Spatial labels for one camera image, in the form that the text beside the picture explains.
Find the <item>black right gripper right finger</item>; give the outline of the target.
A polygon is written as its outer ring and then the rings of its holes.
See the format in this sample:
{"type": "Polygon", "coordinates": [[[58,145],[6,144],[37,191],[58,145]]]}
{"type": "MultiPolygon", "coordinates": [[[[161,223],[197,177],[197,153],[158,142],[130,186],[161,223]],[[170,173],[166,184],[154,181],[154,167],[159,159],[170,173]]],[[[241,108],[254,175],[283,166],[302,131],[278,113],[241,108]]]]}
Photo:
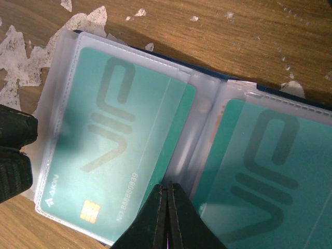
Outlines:
{"type": "Polygon", "coordinates": [[[225,248],[202,221],[178,183],[169,182],[168,248],[225,248]]]}

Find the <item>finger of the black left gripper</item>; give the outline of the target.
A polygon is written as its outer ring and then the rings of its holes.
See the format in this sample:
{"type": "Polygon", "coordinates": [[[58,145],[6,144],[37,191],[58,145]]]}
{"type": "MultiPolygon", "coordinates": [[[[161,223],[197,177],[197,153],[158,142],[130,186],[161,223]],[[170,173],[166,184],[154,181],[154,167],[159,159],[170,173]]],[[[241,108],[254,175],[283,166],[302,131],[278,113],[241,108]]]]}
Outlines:
{"type": "Polygon", "coordinates": [[[38,120],[30,114],[1,105],[1,147],[20,150],[37,140],[38,120]]]}
{"type": "Polygon", "coordinates": [[[1,147],[1,203],[28,190],[32,184],[29,157],[17,149],[1,147]]]}

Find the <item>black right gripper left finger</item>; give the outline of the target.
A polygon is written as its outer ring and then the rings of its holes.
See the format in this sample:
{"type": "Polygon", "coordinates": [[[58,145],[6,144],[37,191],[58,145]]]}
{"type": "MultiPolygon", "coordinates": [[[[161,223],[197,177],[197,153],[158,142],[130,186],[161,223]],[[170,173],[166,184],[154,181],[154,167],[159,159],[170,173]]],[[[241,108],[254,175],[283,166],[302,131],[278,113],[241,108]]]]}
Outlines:
{"type": "Polygon", "coordinates": [[[130,227],[113,249],[167,248],[167,189],[155,185],[130,227]]]}

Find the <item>teal credit card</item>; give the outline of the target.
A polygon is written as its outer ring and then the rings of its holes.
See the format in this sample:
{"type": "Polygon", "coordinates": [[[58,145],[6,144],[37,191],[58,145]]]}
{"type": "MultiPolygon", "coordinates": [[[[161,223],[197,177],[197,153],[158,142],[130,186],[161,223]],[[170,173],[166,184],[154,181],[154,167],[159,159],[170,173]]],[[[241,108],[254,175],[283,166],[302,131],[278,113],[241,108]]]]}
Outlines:
{"type": "Polygon", "coordinates": [[[161,182],[195,95],[183,81],[83,48],[37,211],[116,241],[161,182]]]}
{"type": "Polygon", "coordinates": [[[192,202],[227,248],[331,248],[331,112],[229,100],[192,202]]]}

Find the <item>blue card holder wallet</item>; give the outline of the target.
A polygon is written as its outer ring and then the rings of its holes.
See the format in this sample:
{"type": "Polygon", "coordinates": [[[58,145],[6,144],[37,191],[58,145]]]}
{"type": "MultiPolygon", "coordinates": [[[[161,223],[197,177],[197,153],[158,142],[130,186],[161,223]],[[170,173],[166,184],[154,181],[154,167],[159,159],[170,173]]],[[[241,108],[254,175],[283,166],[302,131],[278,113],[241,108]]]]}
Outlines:
{"type": "MultiPolygon", "coordinates": [[[[178,63],[153,52],[144,52],[130,47],[110,37],[102,38],[83,31],[64,29],[60,32],[35,113],[38,120],[38,138],[36,142],[26,148],[33,171],[33,185],[29,196],[33,198],[37,213],[39,212],[36,206],[43,190],[45,175],[48,172],[48,159],[52,152],[52,145],[57,141],[58,129],[61,126],[61,113],[66,108],[66,95],[70,92],[70,83],[75,73],[79,53],[83,48],[92,48],[110,54],[194,86],[196,90],[194,101],[165,174],[159,183],[163,185],[168,182],[179,183],[191,201],[211,150],[224,106],[229,100],[238,99],[262,106],[276,102],[295,103],[331,112],[328,107],[307,102],[295,95],[260,87],[253,82],[232,79],[185,63],[178,63]]],[[[63,222],[59,223],[105,244],[115,243],[115,241],[109,242],[94,237],[63,222]]]]}

